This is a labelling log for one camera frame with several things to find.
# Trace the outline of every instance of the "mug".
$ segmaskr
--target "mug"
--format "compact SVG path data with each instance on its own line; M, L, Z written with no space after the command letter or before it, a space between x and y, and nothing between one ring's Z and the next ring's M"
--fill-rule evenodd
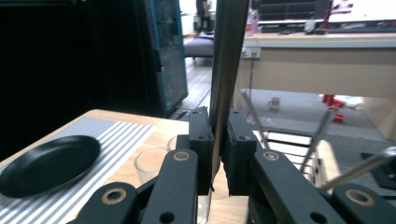
M268 106L271 109L279 109L280 105L280 98L279 97L273 97L271 101L268 102Z

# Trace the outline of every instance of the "power outlet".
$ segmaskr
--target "power outlet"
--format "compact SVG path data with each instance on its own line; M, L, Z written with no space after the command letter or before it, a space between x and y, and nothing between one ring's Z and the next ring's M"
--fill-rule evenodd
M242 49L244 58L260 58L262 56L261 48L243 48Z

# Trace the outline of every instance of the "striped cloth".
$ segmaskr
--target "striped cloth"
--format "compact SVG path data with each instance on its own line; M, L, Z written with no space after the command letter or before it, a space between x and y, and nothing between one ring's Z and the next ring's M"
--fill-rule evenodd
M0 223L65 223L80 209L77 204L87 202L153 131L154 127L146 125L80 119L50 140L70 135L96 138L101 153L93 168L77 184L55 193L26 199L10 199L0 194Z

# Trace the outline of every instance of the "black plate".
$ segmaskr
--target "black plate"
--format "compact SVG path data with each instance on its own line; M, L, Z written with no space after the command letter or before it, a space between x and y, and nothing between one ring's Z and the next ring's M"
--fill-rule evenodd
M82 135L34 147L0 175L0 192L11 198L23 198L59 190L87 174L99 153L99 142Z

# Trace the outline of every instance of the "gray floor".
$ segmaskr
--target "gray floor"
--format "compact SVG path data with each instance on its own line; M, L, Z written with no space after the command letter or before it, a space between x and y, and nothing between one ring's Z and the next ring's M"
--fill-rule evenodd
M189 111L198 106L210 104L210 85L212 59L186 59L189 97L175 112L172 119L188 120ZM251 100L264 130L280 130L291 133L313 133L318 121L328 107L323 104L319 93L252 90ZM280 98L280 108L271 109L267 103L272 97ZM242 112L254 129L255 123L246 106ZM334 121L325 139L332 144L341 173L355 167L362 161L361 153L378 153L383 149L396 146L396 142L383 138L367 115L361 109L340 108L337 113L345 116L343 122ZM367 173L352 182L374 190L380 195L396 195L395 190L381 189L373 177Z

